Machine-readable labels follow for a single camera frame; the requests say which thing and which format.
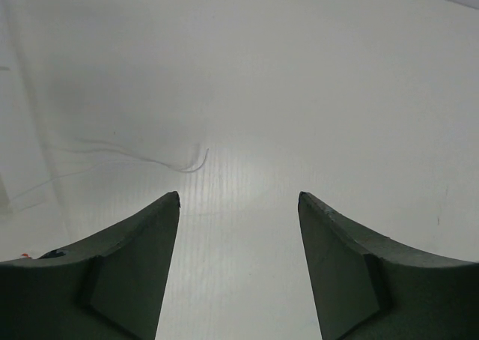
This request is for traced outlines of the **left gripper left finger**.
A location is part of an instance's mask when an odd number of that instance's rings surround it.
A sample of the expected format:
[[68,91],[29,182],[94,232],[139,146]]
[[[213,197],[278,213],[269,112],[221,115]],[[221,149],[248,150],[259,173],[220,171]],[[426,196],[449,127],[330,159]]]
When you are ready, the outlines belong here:
[[169,192],[39,258],[1,263],[3,339],[154,339],[180,218]]

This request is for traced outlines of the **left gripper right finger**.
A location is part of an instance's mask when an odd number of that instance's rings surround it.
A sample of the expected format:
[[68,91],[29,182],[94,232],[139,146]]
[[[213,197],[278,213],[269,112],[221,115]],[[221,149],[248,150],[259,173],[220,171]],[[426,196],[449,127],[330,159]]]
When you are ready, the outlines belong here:
[[386,237],[308,192],[299,224],[324,339],[476,339],[478,264]]

